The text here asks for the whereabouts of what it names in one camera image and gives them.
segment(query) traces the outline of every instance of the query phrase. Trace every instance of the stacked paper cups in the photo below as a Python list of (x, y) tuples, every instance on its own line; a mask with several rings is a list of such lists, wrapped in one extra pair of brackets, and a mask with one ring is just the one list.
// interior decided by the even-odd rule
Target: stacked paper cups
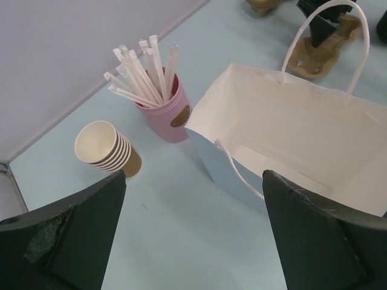
[(95, 121), (84, 127), (74, 150), (78, 159), (108, 173), (123, 170), (128, 178), (141, 168), (141, 158), (129, 140), (107, 121)]

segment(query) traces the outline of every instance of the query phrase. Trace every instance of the white table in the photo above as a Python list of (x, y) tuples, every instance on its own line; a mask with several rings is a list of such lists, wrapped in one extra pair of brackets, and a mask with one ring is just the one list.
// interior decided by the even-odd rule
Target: white table
[[(369, 19), (372, 47), (354, 95), (387, 105), (387, 47), (374, 32), (387, 4), (358, 3)], [(181, 47), (178, 73), (192, 104), (231, 62), (279, 69), (305, 20), (295, 4), (287, 1), (260, 18), (244, 0), (212, 0), (164, 39), (163, 48), (172, 41)], [(316, 82), (346, 90), (361, 53), (359, 39)], [(106, 88), (11, 163), (29, 210), (106, 176), (73, 151), (78, 132), (95, 120), (113, 123), (143, 159), (140, 173), (126, 182), (104, 290), (286, 289), (267, 216), (217, 188), (189, 140), (164, 142), (130, 101)]]

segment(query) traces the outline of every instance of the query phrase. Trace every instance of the bag handle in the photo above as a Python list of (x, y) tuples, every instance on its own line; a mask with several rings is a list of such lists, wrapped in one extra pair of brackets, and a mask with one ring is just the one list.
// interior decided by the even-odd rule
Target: bag handle
[(309, 17), (307, 20), (302, 24), (301, 28), (298, 30), (297, 35), (293, 41), (293, 43), (290, 45), (290, 48), (286, 54), (284, 64), (281, 68), (281, 75), (282, 75), (282, 80), (281, 83), (285, 83), (285, 70), (288, 65), (289, 59), (291, 54), (293, 53), (294, 48), (296, 47), (297, 41), (300, 39), (301, 34), (305, 31), (305, 29), (308, 27), (310, 22), (313, 20), (315, 16), (317, 16), (319, 13), (324, 11), (327, 8), (338, 6), (338, 5), (349, 5), (355, 8), (359, 12), (359, 17), (360, 20), (362, 21), (362, 26), (363, 26), (363, 33), (364, 33), (364, 53), (363, 53), (363, 59), (362, 62), (360, 63), (359, 67), (356, 69), (355, 74), (352, 78), (350, 87), (348, 88), (346, 92), (346, 101), (349, 101), (349, 98), (352, 96), (353, 90), (356, 86), (356, 83), (360, 77), (360, 74), (362, 73), (362, 70), (364, 68), (364, 65), (367, 61), (367, 57), (369, 54), (369, 30), (368, 30), (368, 23), (367, 23), (367, 18), (365, 17), (365, 14), (363, 10), (360, 8), (359, 5), (357, 5), (355, 2), (350, 1), (350, 0), (331, 0), (329, 2), (326, 2), (322, 4), (320, 7), (318, 7)]
[(232, 169), (235, 171), (235, 174), (237, 175), (237, 177), (249, 188), (252, 190), (253, 193), (255, 193), (255, 195), (263, 200), (265, 200), (265, 197), (263, 196), (262, 193), (260, 193), (259, 191), (257, 191), (250, 183), (248, 183), (243, 177), (242, 175), (239, 173), (238, 169), (236, 168), (235, 166), (235, 163), (234, 163), (234, 160), (232, 159), (231, 157), (231, 154), (230, 152), (222, 145), (222, 142), (220, 142), (219, 139), (216, 139), (215, 140), (215, 145), (220, 148), (226, 155), (227, 155), (227, 158), (229, 159), (229, 162), (232, 166)]

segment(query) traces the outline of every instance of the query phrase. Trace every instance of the white paper bag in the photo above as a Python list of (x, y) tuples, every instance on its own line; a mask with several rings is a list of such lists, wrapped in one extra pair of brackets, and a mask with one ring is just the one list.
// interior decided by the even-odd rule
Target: white paper bag
[[(285, 72), (294, 46), (322, 10), (350, 5), (360, 13), (365, 46), (347, 92), (322, 88)], [(382, 216), (387, 211), (387, 108), (352, 96), (369, 52), (368, 24), (360, 7), (332, 0), (306, 20), (281, 71), (231, 64), (196, 105), (186, 125), (214, 182), (265, 210), (235, 175), (262, 192), (272, 169), (300, 186), (347, 206)]]

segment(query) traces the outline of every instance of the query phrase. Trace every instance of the pink bucket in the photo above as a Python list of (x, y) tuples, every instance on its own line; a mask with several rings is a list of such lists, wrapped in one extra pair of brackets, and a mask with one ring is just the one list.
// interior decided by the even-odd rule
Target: pink bucket
[(184, 125), (188, 121), (192, 107), (177, 75), (169, 102), (157, 108), (145, 108), (138, 103), (136, 106), (149, 120), (153, 130), (165, 141), (179, 143), (188, 139)]

